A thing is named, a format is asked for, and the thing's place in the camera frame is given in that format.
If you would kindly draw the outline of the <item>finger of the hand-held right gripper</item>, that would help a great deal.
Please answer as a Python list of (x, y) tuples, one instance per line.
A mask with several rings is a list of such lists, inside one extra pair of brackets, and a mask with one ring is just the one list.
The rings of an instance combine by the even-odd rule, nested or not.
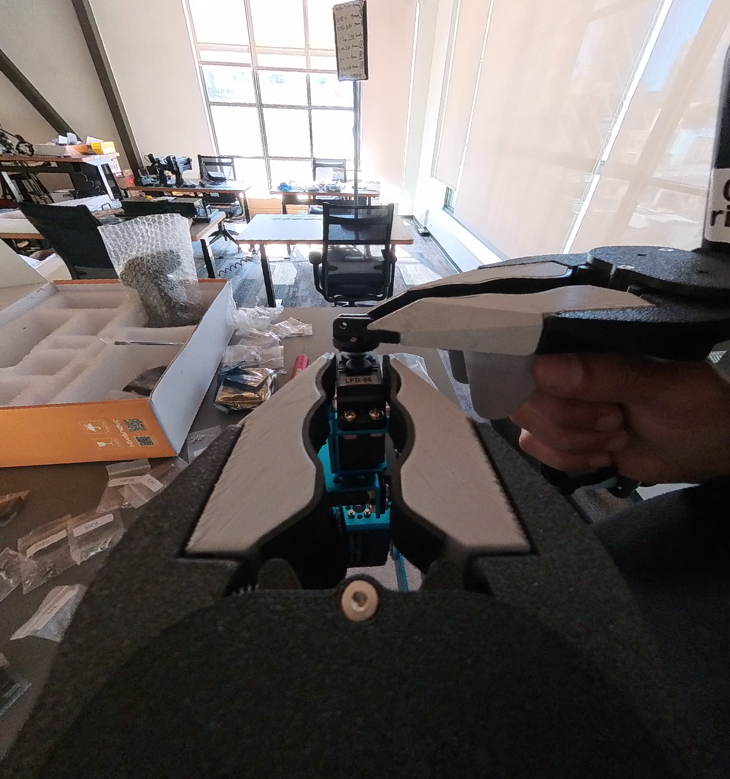
[(588, 256), (536, 256), (479, 267), (437, 281), (410, 287), (396, 296), (396, 305), (428, 297), (461, 297), (488, 293), (530, 294), (568, 285), (603, 286), (603, 269)]
[(652, 307), (631, 293), (587, 285), (522, 295), (424, 297), (379, 318), (368, 329), (397, 334), (398, 343), (405, 346), (524, 356), (536, 352), (546, 316)]

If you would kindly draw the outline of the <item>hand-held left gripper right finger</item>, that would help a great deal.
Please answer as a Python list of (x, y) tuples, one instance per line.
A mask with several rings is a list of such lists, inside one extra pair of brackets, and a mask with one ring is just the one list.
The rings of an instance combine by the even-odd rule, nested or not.
[(390, 527), (411, 563), (527, 554), (531, 545), (467, 416), (390, 361)]

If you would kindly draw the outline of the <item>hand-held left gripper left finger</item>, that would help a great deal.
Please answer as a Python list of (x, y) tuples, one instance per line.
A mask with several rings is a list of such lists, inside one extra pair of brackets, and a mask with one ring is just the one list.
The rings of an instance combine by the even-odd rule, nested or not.
[(262, 547), (320, 501), (323, 471), (309, 425), (326, 404), (321, 377), (333, 366), (333, 354), (321, 356), (245, 418), (188, 553), (258, 563)]

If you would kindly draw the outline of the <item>blue toy robot arm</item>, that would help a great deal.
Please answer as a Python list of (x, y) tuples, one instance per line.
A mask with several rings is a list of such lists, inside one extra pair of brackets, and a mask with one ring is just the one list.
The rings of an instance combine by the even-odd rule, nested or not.
[(348, 567), (382, 566), (390, 557), (398, 589), (405, 591), (405, 564), (390, 532), (388, 381), (369, 324), (366, 315), (334, 320), (329, 436), (320, 458), (327, 504), (346, 540)]

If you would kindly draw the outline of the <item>cluttered wooden desk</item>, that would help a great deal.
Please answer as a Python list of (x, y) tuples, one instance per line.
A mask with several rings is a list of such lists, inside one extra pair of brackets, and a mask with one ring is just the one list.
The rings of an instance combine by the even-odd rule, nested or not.
[(66, 174), (78, 199), (107, 196), (120, 200), (123, 192), (117, 177), (121, 170), (112, 141), (87, 138), (86, 143), (69, 133), (57, 142), (33, 145), (0, 125), (0, 181), (3, 195), (15, 202), (52, 202), (52, 195), (39, 179), (42, 173)]

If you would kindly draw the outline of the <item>person's right hand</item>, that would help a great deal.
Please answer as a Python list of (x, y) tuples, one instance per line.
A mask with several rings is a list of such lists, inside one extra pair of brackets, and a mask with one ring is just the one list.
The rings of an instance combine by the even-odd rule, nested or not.
[(540, 355), (532, 373), (536, 390), (510, 419), (546, 465), (652, 483), (730, 474), (730, 380), (707, 362)]

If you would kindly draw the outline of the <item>small clear parts bag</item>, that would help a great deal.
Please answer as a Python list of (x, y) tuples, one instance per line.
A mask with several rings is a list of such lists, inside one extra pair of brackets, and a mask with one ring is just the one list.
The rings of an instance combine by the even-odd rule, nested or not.
[(235, 308), (232, 320), (235, 333), (239, 336), (274, 336), (284, 339), (297, 336), (312, 336), (312, 325), (290, 317), (279, 321), (283, 308), (255, 307)]
[(226, 347), (221, 369), (268, 368), (284, 373), (284, 348), (278, 341), (240, 343)]

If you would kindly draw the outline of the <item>black mesh office chair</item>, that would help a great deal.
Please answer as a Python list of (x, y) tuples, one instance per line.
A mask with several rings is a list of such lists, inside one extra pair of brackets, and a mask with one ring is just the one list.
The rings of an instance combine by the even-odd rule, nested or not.
[(323, 204), (323, 248), (312, 252), (314, 284), (336, 306), (383, 301), (394, 287), (394, 205)]

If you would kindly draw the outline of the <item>beige roller blind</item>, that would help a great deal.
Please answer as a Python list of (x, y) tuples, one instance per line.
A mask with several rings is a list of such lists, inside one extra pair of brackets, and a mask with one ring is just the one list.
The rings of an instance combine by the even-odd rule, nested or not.
[(454, 2), (432, 173), (501, 258), (700, 245), (730, 2)]

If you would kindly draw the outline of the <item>grey office table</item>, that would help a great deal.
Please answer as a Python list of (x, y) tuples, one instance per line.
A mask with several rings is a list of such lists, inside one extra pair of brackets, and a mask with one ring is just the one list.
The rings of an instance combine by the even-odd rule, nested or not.
[(258, 214), (240, 232), (236, 241), (239, 244), (256, 245), (259, 248), (267, 304), (275, 307), (271, 268), (266, 251), (268, 245), (319, 245), (327, 238), (333, 244), (364, 245), (372, 243), (387, 245), (390, 248), (394, 248), (396, 245), (412, 245), (414, 243), (412, 233), (403, 225), (402, 219), (397, 217), (393, 217), (390, 221), (388, 236), (383, 234), (385, 228), (382, 228), (374, 239), (369, 239), (366, 236), (366, 224), (372, 221), (372, 219), (363, 217), (359, 219), (344, 217), (340, 227), (331, 226), (328, 230), (324, 226), (322, 216)]

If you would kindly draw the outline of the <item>pile of small parts bags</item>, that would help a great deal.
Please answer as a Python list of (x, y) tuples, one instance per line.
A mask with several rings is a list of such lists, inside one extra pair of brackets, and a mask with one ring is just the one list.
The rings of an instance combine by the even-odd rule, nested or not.
[(0, 469), (0, 748), (39, 692), (86, 585), (177, 460)]

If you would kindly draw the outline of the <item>white parts box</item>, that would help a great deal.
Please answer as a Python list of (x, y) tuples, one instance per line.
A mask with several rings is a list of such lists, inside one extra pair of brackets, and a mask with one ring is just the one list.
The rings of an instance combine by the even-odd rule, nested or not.
[[(205, 311), (197, 325), (153, 328), (119, 283), (33, 289), (0, 312), (0, 407), (124, 400), (128, 383), (165, 366), (148, 400), (179, 447), (233, 334), (230, 283), (203, 280), (200, 291)], [(186, 344), (116, 346), (102, 337)]]

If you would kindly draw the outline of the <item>bubble wrap bag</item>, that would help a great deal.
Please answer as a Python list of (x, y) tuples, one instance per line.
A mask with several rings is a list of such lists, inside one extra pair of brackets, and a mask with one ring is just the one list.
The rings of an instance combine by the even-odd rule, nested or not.
[(98, 229), (149, 327), (194, 326), (204, 316), (189, 222), (177, 213), (137, 217)]

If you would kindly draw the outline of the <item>hanging grey sign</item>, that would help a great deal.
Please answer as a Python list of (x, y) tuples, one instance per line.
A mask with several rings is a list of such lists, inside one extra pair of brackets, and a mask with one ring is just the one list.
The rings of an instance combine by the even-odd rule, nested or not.
[(344, 2), (332, 8), (338, 80), (368, 80), (366, 1)]

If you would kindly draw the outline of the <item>bright paned window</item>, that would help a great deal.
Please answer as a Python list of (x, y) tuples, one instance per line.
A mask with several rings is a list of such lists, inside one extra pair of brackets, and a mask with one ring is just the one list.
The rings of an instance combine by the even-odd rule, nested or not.
[(334, 1), (190, 1), (214, 150), (249, 195), (312, 181), (312, 158), (353, 170), (353, 87), (339, 82)]

